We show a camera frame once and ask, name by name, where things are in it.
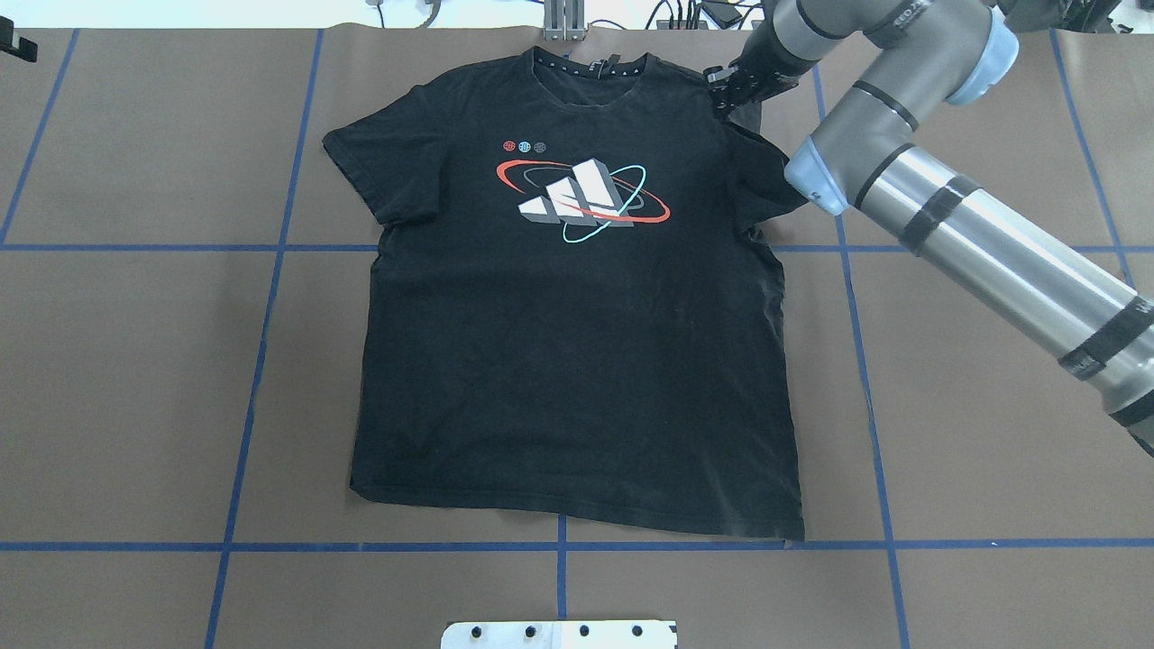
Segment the metal plate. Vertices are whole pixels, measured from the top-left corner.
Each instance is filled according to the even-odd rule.
[[[585,40],[585,0],[545,0],[546,40]]]
[[[677,622],[565,620],[456,622],[441,649],[676,649]]]

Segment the black t-shirt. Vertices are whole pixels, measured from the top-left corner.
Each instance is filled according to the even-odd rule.
[[[357,493],[802,538],[784,276],[755,225],[804,199],[700,75],[534,47],[323,142],[385,227]]]

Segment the floor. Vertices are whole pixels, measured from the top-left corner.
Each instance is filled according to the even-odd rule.
[[[659,618],[683,649],[1148,647],[1154,461],[859,214],[769,225],[805,543],[347,491],[379,231],[320,136],[539,33],[29,30],[42,61],[0,59],[0,646],[418,648],[458,620]],[[741,42],[597,29],[572,57],[703,68]],[[917,141],[1154,291],[1152,50],[1027,35]],[[839,49],[763,133],[795,150],[867,54]]]
[[[670,9],[677,0],[669,0]],[[739,2],[752,5],[752,2]],[[1154,32],[1154,12],[1138,8],[1140,0],[1122,0],[1110,14],[1115,24],[1134,33]],[[542,24],[541,0],[449,0],[441,6],[433,28],[494,28]],[[995,0],[982,0],[994,5]],[[610,20],[629,29],[642,29],[655,0],[584,0],[586,21]],[[301,29],[330,27],[345,22],[366,25],[411,28],[425,22],[429,5],[421,0],[383,0],[381,14],[365,0],[198,0],[197,2],[153,2],[151,0],[3,0],[0,14],[13,18],[17,29],[102,28],[102,29]],[[654,20],[665,20],[662,7]],[[754,9],[744,29],[762,18]],[[717,28],[707,17],[710,29]]]

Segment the grid line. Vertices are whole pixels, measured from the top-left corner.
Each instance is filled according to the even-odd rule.
[[[899,635],[904,648],[909,647],[907,624],[905,618],[904,597],[901,591],[900,575],[898,572],[898,551],[936,551],[936,550],[1014,550],[1014,549],[1154,549],[1154,538],[988,538],[988,539],[904,539],[897,540],[893,537],[890,520],[887,495],[885,490],[885,477],[882,465],[882,452],[877,437],[877,424],[874,415],[872,397],[869,386],[869,373],[865,365],[864,345],[861,336],[861,323],[857,314],[856,298],[853,292],[850,276],[850,254],[863,253],[906,253],[907,251],[898,245],[849,245],[846,237],[845,223],[839,216],[837,218],[838,244],[837,245],[779,245],[774,246],[777,252],[788,253],[837,253],[841,258],[842,271],[847,290],[847,299],[850,312],[850,323],[854,330],[855,350],[859,360],[859,371],[864,389],[867,410],[869,415],[869,426],[871,442],[874,445],[875,475],[878,485],[878,499],[882,508],[884,540],[814,540],[802,543],[762,542],[762,540],[739,540],[739,542],[570,542],[568,540],[568,519],[564,515],[557,517],[556,542],[467,542],[467,543],[441,543],[441,542],[373,542],[373,543],[235,543],[233,542],[235,520],[239,508],[239,497],[243,482],[245,465],[247,463],[248,445],[252,439],[253,422],[255,418],[255,400],[261,382],[263,361],[267,352],[267,337],[273,304],[277,294],[277,286],[280,269],[286,253],[294,252],[375,252],[375,245],[361,244],[287,244],[287,233],[292,216],[293,202],[297,189],[297,181],[300,172],[301,154],[307,133],[308,118],[313,95],[315,91],[316,74],[322,50],[324,30],[317,30],[314,45],[313,66],[309,76],[308,90],[306,94],[305,107],[301,117],[298,147],[290,179],[288,195],[286,197],[285,211],[282,222],[279,241],[276,244],[6,244],[5,239],[12,226],[18,200],[23,191],[25,180],[30,173],[31,165],[36,157],[40,139],[48,122],[57,96],[62,85],[66,70],[75,50],[80,30],[73,30],[68,50],[61,62],[60,70],[50,95],[48,103],[40,118],[32,146],[25,158],[21,177],[17,181],[16,191],[8,206],[2,225],[0,225],[0,252],[265,252],[277,253],[273,271],[270,279],[270,290],[265,305],[264,320],[262,323],[257,361],[254,368],[254,378],[249,393],[249,404],[246,411],[245,431],[241,440],[241,449],[238,457],[237,473],[234,477],[232,497],[230,500],[228,517],[225,528],[224,540],[222,543],[163,543],[163,542],[0,542],[0,552],[182,552],[182,553],[220,553],[220,565],[218,567],[218,579],[213,591],[213,603],[210,613],[209,629],[205,636],[205,648],[211,649],[215,640],[215,631],[219,619],[220,603],[225,580],[227,575],[228,560],[233,553],[415,553],[415,552],[550,552],[556,553],[557,559],[557,616],[560,619],[568,617],[567,611],[567,557],[569,552],[841,552],[841,551],[886,551],[890,572],[891,587],[893,588],[896,613],[898,617]],[[1050,31],[1051,45],[1055,60],[1058,66],[1059,76],[1065,92],[1067,107],[1074,124],[1082,154],[1099,201],[1110,231],[1111,246],[1073,246],[1080,253],[1110,253],[1118,255],[1127,283],[1133,284],[1132,276],[1125,255],[1154,253],[1154,246],[1123,246],[1118,236],[1112,214],[1110,212],[1101,180],[1097,176],[1096,165],[1091,155],[1089,147],[1081,129],[1080,119],[1074,105],[1073,96],[1066,77],[1061,49],[1056,33]],[[825,117],[825,103],[822,91],[819,70],[814,69],[815,92],[819,117]]]
[[[12,227],[12,222],[16,217],[16,208],[20,206],[20,195],[24,193],[24,184],[28,181],[28,174],[32,171],[32,162],[36,159],[36,152],[40,148],[40,140],[44,137],[44,129],[48,126],[48,118],[52,115],[52,109],[57,105],[57,97],[60,96],[60,87],[63,85],[65,75],[68,73],[68,65],[72,64],[73,52],[76,51],[76,42],[80,39],[80,29],[74,29],[72,38],[68,40],[68,49],[65,50],[65,58],[60,61],[60,70],[57,72],[57,80],[52,84],[52,92],[48,94],[48,102],[44,105],[44,112],[40,114],[40,122],[36,127],[36,135],[32,136],[32,146],[28,149],[28,157],[24,158],[24,166],[20,170],[20,179],[16,180],[16,189],[12,193],[12,201],[8,203],[8,211],[5,212],[3,223],[0,224],[0,245],[3,245],[5,239],[8,238],[8,230]]]
[[[1114,222],[1114,212],[1110,211],[1110,202],[1106,200],[1106,191],[1102,188],[1102,178],[1097,173],[1097,165],[1094,164],[1094,156],[1089,151],[1089,142],[1086,141],[1086,133],[1082,130],[1081,118],[1078,117],[1078,106],[1074,105],[1073,92],[1070,91],[1070,79],[1066,76],[1066,65],[1062,59],[1062,47],[1058,45],[1058,32],[1050,28],[1050,47],[1054,50],[1054,62],[1058,68],[1058,79],[1062,81],[1062,92],[1066,98],[1066,109],[1070,111],[1070,119],[1074,126],[1074,134],[1078,136],[1078,146],[1081,147],[1082,157],[1086,159],[1086,169],[1089,171],[1091,182],[1094,184],[1094,193],[1097,194],[1097,204],[1102,208],[1102,217],[1106,218],[1106,229],[1110,232],[1110,240],[1114,243],[1114,253],[1118,256],[1122,266],[1122,274],[1126,284],[1134,286],[1134,276],[1130,273],[1130,262],[1126,261],[1126,253],[1122,249],[1122,239],[1118,237],[1118,227]]]
[[[168,552],[217,553],[223,543],[165,542],[0,542],[0,552]],[[897,550],[1154,549],[1154,537],[943,538],[886,540],[567,540],[564,552],[861,552]],[[454,553],[557,552],[552,540],[505,542],[250,542],[228,544],[238,553]]]
[[[264,305],[264,320],[261,323],[261,342],[256,350],[256,367],[253,371],[253,385],[248,393],[248,410],[245,415],[245,430],[240,440],[240,453],[237,457],[237,473],[233,477],[232,497],[228,502],[228,519],[225,522],[224,547],[220,550],[220,565],[217,568],[216,588],[212,591],[212,606],[209,610],[208,631],[204,634],[204,649],[212,649],[216,641],[217,624],[220,619],[220,604],[224,599],[224,585],[228,576],[231,545],[237,530],[237,512],[240,508],[240,492],[245,483],[245,468],[248,463],[248,448],[253,439],[253,424],[256,418],[256,395],[264,374],[264,358],[269,348],[269,323],[277,301],[277,288],[280,282],[280,269],[284,266],[285,245],[288,241],[288,226],[292,223],[292,208],[297,197],[297,179],[300,176],[301,158],[305,154],[305,137],[308,134],[308,118],[313,106],[313,92],[316,90],[316,72],[321,61],[321,46],[324,44],[324,30],[316,30],[316,42],[313,45],[313,64],[308,76],[308,88],[305,92],[305,107],[301,111],[300,128],[297,134],[297,152],[293,157],[292,176],[288,179],[288,195],[285,199],[284,217],[280,221],[280,238],[277,241],[277,259],[272,264],[272,278],[269,282],[269,298]]]
[[[825,95],[822,92],[820,65],[814,66],[814,94],[817,100],[817,114],[825,120]],[[882,442],[877,434],[877,418],[874,413],[874,393],[870,388],[869,366],[865,361],[865,343],[862,341],[861,318],[857,313],[857,296],[854,292],[853,269],[849,263],[849,243],[846,238],[846,223],[842,215],[834,216],[838,230],[838,248],[841,258],[841,275],[845,278],[846,299],[849,305],[849,324],[854,333],[854,351],[857,358],[859,379],[865,398],[865,412],[869,419],[870,445],[874,450],[874,477],[877,484],[877,500],[882,513],[882,532],[885,536],[885,553],[890,566],[890,590],[893,594],[893,610],[898,622],[898,639],[902,649],[909,649],[909,629],[906,624],[905,596],[901,591],[901,572],[898,566],[898,551],[893,544],[893,522],[890,519],[890,498],[885,487],[885,468],[882,462]]]
[[[565,580],[568,579],[568,552],[569,552],[569,517],[564,514],[557,515],[557,619],[569,619],[569,594]]]
[[[1112,253],[1152,254],[1154,246],[1070,246],[1081,254]],[[0,244],[0,252],[31,253],[275,253],[278,244]],[[898,245],[870,244],[778,244],[775,253],[909,253]],[[285,244],[285,253],[374,253],[375,244]]]

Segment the silver metal cylinder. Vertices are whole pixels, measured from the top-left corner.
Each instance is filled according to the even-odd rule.
[[[862,211],[901,237],[930,196],[957,176],[915,147],[878,177]],[[961,200],[919,252],[1055,358],[1081,345],[1137,296],[982,189]],[[1154,390],[1154,330],[1086,382],[1102,393],[1109,413]]]

